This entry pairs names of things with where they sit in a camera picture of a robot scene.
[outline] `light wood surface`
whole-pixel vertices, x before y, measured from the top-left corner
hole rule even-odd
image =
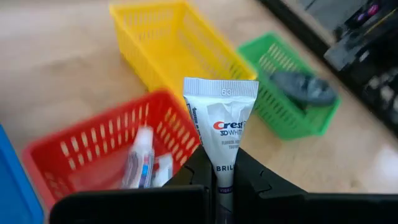
[[[307,191],[398,193],[396,139],[266,8],[254,0],[194,3],[235,47],[278,33],[343,99],[323,137],[282,142],[251,116],[243,149]],[[0,27],[0,121],[18,154],[146,92],[119,54],[107,1],[2,1]]]

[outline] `toothpaste tube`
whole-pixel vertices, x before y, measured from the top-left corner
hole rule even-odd
[[[148,188],[152,180],[154,132],[150,127],[140,127],[129,150],[122,189]]]
[[[158,157],[159,169],[155,171],[152,187],[163,187],[173,177],[173,157],[166,153]]]
[[[183,96],[213,164],[220,199],[218,223],[232,223],[233,175],[243,129],[257,98],[258,82],[185,78]]]

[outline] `black device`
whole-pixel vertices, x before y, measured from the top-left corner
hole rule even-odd
[[[358,21],[358,15],[372,6],[378,6],[378,11]],[[337,70],[347,70],[357,64],[366,67],[370,63],[379,73],[390,69],[398,57],[397,7],[397,1],[368,1],[342,25],[345,28],[340,27],[344,31],[337,37],[338,42],[326,51],[326,59]]]
[[[199,147],[159,189],[82,192],[59,201],[50,224],[214,223],[215,175]],[[398,195],[313,194],[239,148],[235,223],[397,223]]]
[[[341,40],[344,35],[360,28],[365,23],[378,20],[383,15],[383,11],[388,8],[384,6],[383,0],[367,0],[350,18],[333,30],[336,40]]]

